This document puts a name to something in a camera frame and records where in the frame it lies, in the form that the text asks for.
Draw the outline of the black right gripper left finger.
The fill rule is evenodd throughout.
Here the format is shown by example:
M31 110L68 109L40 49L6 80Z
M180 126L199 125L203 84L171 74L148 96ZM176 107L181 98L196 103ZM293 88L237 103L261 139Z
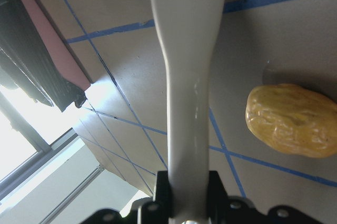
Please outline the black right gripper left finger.
M170 219L172 216L172 190L168 178L168 171L159 171L156 176L153 202L157 219Z

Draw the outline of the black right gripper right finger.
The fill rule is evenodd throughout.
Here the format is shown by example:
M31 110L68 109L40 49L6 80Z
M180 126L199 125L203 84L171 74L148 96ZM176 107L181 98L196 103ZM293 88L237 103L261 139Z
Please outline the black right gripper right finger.
M207 216L210 219L225 219L229 211L229 198L217 171L209 171L206 200Z

